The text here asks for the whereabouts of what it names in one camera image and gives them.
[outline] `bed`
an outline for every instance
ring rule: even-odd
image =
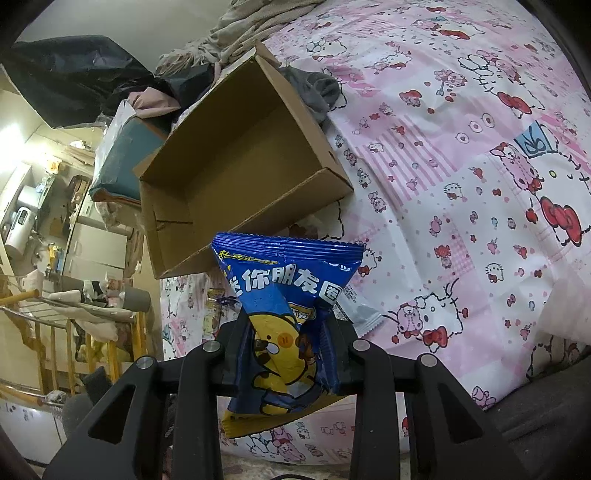
[[[265,44],[340,84],[323,129],[355,192],[289,234],[363,242],[350,285],[383,313],[365,338],[437,355],[485,410],[577,361],[584,345],[537,320],[567,267],[591,273],[591,103],[539,21],[515,0],[327,0]],[[168,358],[213,338],[212,288],[229,289],[216,272],[163,281]],[[398,409],[392,435],[408,450],[402,399]],[[281,431],[220,429],[222,451],[347,463],[354,417],[349,397]],[[281,456],[278,436],[300,455]]]

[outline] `metal screw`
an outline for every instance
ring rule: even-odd
[[[210,340],[209,342],[205,342],[203,344],[203,350],[209,353],[217,352],[221,347],[220,342],[215,340]]]
[[[146,368],[150,368],[154,364],[154,360],[150,356],[141,356],[138,358],[138,361],[135,363],[138,368],[145,370]]]
[[[369,342],[367,340],[355,340],[353,342],[353,348],[358,352],[365,352],[369,350]]]
[[[421,363],[425,366],[425,367],[434,367],[435,365],[437,365],[437,357],[435,355],[423,355],[421,357]]]

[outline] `towel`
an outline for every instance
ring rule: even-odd
[[[207,37],[162,55],[157,75],[179,72],[202,63],[232,63],[287,23],[310,12],[324,0],[232,0],[228,11]]]

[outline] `open cardboard box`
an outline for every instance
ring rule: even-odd
[[[218,232],[273,235],[352,191],[277,65],[257,44],[136,171],[158,278],[216,265]]]

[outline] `small snack packet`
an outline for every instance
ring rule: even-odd
[[[385,319],[384,313],[369,306],[369,301],[351,285],[347,285],[339,295],[334,311],[335,317],[339,320],[353,324],[359,338],[372,331]]]
[[[268,430],[339,400],[324,319],[361,264],[363,245],[219,233],[212,249],[253,326],[238,355],[226,435]]]

